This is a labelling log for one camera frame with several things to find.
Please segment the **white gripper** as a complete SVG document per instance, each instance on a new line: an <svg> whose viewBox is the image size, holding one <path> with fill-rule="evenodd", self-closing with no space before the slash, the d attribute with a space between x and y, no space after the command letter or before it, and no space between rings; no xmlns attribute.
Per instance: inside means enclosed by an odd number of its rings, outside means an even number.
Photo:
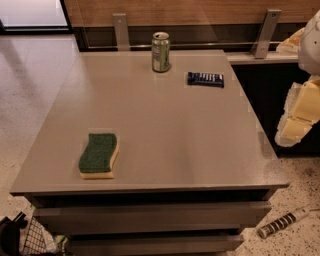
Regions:
<svg viewBox="0 0 320 256"><path fill-rule="evenodd" d="M305 28L299 29L281 42L276 51L280 54L297 54L304 30ZM293 115L299 119L290 116L293 107ZM309 80L303 85L294 82L287 93L284 113L277 126L276 144L281 147L292 147L300 143L302 138L311 130L311 123L317 123L319 120L320 79Z"/></svg>

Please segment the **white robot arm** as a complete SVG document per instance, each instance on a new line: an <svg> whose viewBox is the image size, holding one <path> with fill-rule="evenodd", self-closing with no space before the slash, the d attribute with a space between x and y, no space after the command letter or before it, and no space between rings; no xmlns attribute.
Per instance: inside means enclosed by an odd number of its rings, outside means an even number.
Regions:
<svg viewBox="0 0 320 256"><path fill-rule="evenodd" d="M281 42L276 51L296 54L298 67L310 75L303 84L292 84L277 126L276 144L292 147L320 120L320 11L304 28Z"/></svg>

